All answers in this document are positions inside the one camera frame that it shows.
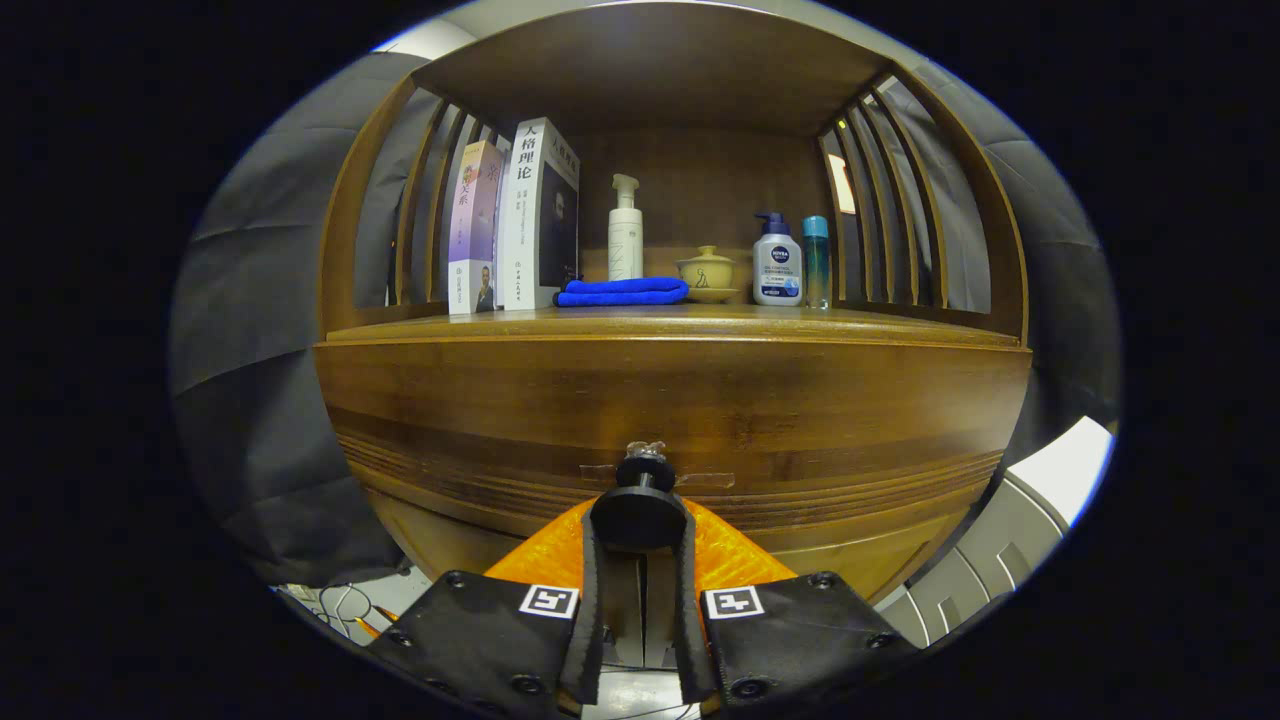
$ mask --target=light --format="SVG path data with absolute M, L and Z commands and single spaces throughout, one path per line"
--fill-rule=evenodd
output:
M 849 176 L 845 173 L 845 159 L 828 152 L 827 161 L 831 164 L 831 177 L 836 183 L 836 204 L 840 206 L 840 211 L 850 215 L 856 214 L 854 191 L 849 187 Z

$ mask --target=ceramic bowl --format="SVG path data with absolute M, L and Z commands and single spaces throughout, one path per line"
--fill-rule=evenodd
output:
M 716 255 L 714 245 L 698 247 L 699 255 L 687 260 L 676 260 L 680 279 L 689 287 L 726 288 L 733 284 L 733 260 Z

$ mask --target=teal bottle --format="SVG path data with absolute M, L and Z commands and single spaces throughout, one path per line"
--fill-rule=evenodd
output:
M 809 215 L 803 227 L 805 305 L 826 310 L 831 307 L 831 240 L 827 234 L 827 218 Z

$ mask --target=saucer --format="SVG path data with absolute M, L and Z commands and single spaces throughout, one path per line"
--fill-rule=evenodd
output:
M 730 297 L 742 292 L 732 287 L 691 287 L 689 300 L 694 302 L 724 302 Z

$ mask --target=blue cap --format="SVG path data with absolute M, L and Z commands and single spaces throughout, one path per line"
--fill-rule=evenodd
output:
M 827 218 L 822 215 L 809 215 L 804 219 L 803 227 L 805 237 L 831 237 L 827 234 Z
M 791 234 L 791 225 L 782 219 L 782 213 L 756 213 L 755 217 L 764 220 L 760 234 Z

